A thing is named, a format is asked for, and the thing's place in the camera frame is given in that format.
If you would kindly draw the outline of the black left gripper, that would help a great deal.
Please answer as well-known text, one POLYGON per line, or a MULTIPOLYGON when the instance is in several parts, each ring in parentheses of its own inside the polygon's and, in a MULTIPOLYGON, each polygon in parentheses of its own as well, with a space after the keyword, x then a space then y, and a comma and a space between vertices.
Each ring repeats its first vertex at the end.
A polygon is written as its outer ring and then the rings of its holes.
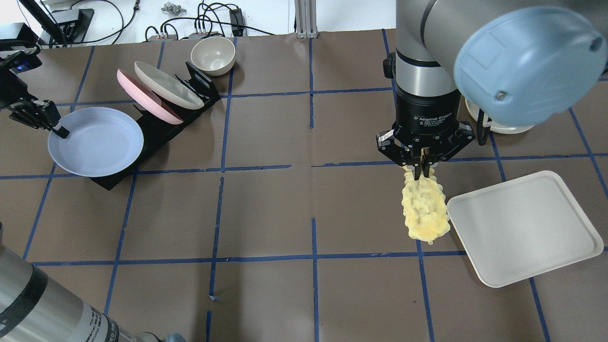
POLYGON ((0 106, 11 111, 9 117, 35 129, 50 130, 61 139, 70 131, 58 125, 58 109, 52 100, 39 100, 28 92, 28 85, 4 68, 0 77, 0 106))

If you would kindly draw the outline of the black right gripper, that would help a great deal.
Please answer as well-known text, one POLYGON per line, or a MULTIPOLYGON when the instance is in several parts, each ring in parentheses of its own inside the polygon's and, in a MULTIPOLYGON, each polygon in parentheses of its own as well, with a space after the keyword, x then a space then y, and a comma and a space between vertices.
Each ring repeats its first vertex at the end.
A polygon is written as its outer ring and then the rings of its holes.
POLYGON ((380 153, 399 166, 412 165, 413 179, 430 178, 431 166, 447 162, 475 138, 473 127, 459 121, 460 91, 424 97, 397 88, 392 128, 376 135, 380 153))

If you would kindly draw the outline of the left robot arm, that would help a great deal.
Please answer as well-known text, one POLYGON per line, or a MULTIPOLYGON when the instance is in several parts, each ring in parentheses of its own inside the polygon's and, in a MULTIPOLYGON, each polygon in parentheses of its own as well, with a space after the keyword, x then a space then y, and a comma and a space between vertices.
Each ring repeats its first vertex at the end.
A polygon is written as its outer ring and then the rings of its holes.
MULTIPOLYGON (((37 41, 5 39, 2 46, 21 50, 1 61, 1 107, 11 119, 53 136, 69 139, 55 103, 38 100, 28 92, 13 69, 39 67, 37 41)), ((150 332, 137 335, 91 307, 64 286, 5 246, 1 247, 1 340, 3 342, 156 342, 150 332)))

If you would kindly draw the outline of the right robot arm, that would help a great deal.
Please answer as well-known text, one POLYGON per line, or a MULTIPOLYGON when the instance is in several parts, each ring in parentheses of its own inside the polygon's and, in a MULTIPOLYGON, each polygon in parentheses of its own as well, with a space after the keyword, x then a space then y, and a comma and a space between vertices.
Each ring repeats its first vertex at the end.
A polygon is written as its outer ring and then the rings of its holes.
POLYGON ((481 132, 457 119, 462 97, 491 123, 534 126, 579 102, 607 69, 605 0, 398 0, 396 117, 376 136, 415 179, 481 132))

